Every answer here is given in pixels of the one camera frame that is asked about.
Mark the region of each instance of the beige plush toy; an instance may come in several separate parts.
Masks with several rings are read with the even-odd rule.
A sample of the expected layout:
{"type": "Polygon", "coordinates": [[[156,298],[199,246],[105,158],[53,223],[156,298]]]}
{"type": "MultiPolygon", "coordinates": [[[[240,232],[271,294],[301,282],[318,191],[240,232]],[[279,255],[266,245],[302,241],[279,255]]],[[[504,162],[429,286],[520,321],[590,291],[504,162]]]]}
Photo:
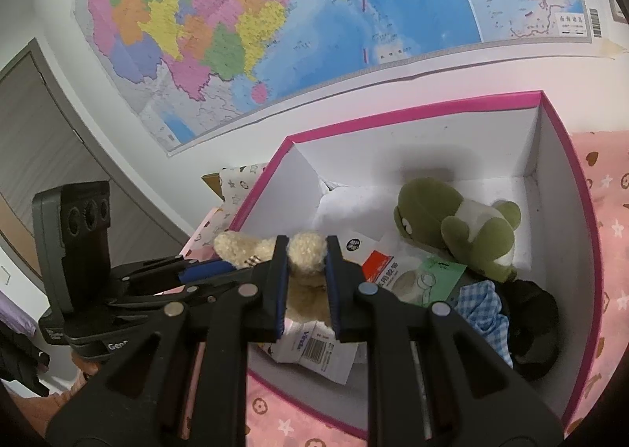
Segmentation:
{"type": "MultiPolygon", "coordinates": [[[[257,239],[229,230],[216,236],[214,250],[222,260],[240,270],[270,261],[276,238],[257,239]]],[[[294,235],[287,248],[289,261],[286,317],[299,323],[323,321],[330,326],[325,288],[325,238],[315,232],[294,235]]]]}

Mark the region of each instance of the brown cardboard flap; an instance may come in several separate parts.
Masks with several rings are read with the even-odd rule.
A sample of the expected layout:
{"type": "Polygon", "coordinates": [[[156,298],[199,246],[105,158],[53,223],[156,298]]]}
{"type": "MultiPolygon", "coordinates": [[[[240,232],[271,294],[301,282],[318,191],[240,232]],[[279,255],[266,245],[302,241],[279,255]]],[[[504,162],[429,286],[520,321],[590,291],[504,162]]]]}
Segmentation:
{"type": "Polygon", "coordinates": [[[223,189],[221,187],[221,177],[218,172],[215,174],[206,174],[201,177],[201,179],[203,179],[203,182],[206,183],[207,186],[209,186],[210,189],[221,198],[221,200],[225,200],[225,197],[223,196],[223,189]]]}

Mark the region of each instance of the purple cloth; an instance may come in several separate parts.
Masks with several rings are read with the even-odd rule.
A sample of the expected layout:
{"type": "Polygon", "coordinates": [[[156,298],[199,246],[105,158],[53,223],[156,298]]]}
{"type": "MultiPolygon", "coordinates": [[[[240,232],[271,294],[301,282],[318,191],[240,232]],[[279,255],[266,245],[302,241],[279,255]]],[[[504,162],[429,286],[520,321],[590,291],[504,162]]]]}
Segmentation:
{"type": "Polygon", "coordinates": [[[0,291],[0,321],[18,334],[35,337],[37,323],[0,291]]]}

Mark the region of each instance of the green stuffed frog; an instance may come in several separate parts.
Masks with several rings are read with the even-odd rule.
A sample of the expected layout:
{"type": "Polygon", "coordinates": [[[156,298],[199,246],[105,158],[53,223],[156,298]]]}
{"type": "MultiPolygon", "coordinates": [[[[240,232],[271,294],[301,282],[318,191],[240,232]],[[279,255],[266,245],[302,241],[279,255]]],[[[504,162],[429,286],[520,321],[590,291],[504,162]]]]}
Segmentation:
{"type": "Polygon", "coordinates": [[[496,282],[515,279],[514,231],[521,221],[515,202],[488,206],[442,181],[419,178],[402,186],[394,216],[410,243],[447,248],[459,263],[496,282]]]}

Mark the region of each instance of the pink box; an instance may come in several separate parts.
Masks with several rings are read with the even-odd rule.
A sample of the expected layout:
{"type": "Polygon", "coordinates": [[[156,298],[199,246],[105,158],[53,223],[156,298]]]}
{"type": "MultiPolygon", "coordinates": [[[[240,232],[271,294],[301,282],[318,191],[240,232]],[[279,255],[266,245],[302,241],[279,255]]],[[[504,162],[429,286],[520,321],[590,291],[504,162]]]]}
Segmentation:
{"type": "MultiPolygon", "coordinates": [[[[518,276],[555,296],[562,319],[561,354],[536,388],[567,426],[601,326],[601,255],[583,172],[542,91],[420,106],[290,136],[231,228],[260,237],[351,228],[379,239],[395,229],[400,186],[426,175],[451,182],[470,199],[520,205],[518,276]]],[[[331,386],[256,353],[250,369],[307,410],[366,429],[366,375],[331,386]]]]}

